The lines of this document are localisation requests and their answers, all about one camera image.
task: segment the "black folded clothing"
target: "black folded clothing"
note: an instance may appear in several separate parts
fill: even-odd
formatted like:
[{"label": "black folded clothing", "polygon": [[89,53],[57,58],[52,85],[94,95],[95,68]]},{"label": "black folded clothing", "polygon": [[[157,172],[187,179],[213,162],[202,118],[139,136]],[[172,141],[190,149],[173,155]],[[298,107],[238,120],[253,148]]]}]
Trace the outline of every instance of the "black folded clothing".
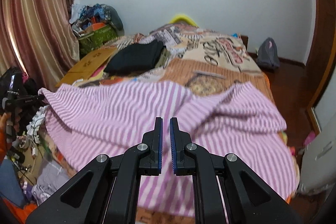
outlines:
[{"label": "black folded clothing", "polygon": [[129,45],[110,60],[104,72],[110,75],[127,75],[135,71],[154,69],[163,48],[163,42],[156,39],[149,44]]}]

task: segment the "gray bag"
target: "gray bag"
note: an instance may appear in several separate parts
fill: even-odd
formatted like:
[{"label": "gray bag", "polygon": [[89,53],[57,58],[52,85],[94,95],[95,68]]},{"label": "gray bag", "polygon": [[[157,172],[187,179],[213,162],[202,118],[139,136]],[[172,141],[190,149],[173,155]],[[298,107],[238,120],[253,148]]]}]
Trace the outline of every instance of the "gray bag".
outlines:
[{"label": "gray bag", "polygon": [[265,69],[275,70],[280,67],[277,45],[273,38],[269,37],[261,44],[256,63],[260,68]]}]

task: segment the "pink striped blanket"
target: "pink striped blanket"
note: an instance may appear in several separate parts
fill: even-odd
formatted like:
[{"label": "pink striped blanket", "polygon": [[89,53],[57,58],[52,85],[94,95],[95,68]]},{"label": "pink striped blanket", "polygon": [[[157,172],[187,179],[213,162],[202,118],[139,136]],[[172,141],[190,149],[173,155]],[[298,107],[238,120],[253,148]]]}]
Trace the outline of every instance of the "pink striped blanket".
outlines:
[{"label": "pink striped blanket", "polygon": [[277,108],[251,83],[198,97],[176,83],[123,82],[84,89],[62,85],[41,89],[50,104],[46,127],[68,163],[83,168],[98,154],[115,156],[141,142],[163,118],[163,163],[159,177],[142,177],[138,206],[193,216],[191,177],[176,177],[171,167],[169,119],[210,153],[237,154],[283,199],[297,187],[288,148],[277,132],[286,123]]}]

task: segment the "bed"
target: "bed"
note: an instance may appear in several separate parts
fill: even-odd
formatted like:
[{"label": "bed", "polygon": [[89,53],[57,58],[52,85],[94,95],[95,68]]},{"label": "bed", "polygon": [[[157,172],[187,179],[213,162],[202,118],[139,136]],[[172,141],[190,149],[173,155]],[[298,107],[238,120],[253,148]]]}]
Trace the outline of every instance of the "bed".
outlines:
[{"label": "bed", "polygon": [[[93,73],[92,78],[77,81],[75,85],[84,88],[92,85],[113,85],[124,81],[154,83],[172,81],[191,90],[197,96],[205,97],[223,93],[236,83],[251,82],[274,104],[267,76],[261,72],[246,52],[246,37],[244,37],[244,45],[238,34],[230,36],[213,30],[175,23],[167,24],[151,32],[149,36],[137,34],[119,37],[108,42],[102,48],[120,50],[133,43],[145,44],[154,39],[163,41],[171,53],[163,66],[140,75],[111,77],[102,73],[103,64]],[[42,137],[48,144],[55,160],[67,170],[70,177],[75,175],[76,170],[63,157],[48,133],[44,133]],[[286,143],[286,136],[283,132],[278,133],[278,141]],[[289,168],[295,170],[298,183],[298,166],[295,158],[292,159],[293,162]],[[158,221],[160,223],[193,223],[194,221],[192,217],[173,217],[167,212],[154,212],[146,208],[138,208],[137,220],[142,223],[156,223]]]}]

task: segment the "triangular cutout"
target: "triangular cutout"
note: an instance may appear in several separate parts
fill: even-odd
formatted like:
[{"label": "triangular cutout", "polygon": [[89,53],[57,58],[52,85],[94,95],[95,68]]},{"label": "triangular cutout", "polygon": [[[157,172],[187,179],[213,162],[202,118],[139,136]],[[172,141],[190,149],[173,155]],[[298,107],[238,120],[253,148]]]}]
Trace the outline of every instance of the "triangular cutout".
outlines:
[{"label": "triangular cutout", "polygon": [[243,181],[249,200],[254,206],[259,206],[271,200],[268,193],[266,193],[245,171],[240,172],[240,177]]},{"label": "triangular cutout", "polygon": [[73,208],[78,208],[83,200],[90,181],[93,177],[93,172],[87,172],[76,184],[72,185],[61,195],[61,202],[70,205]]}]

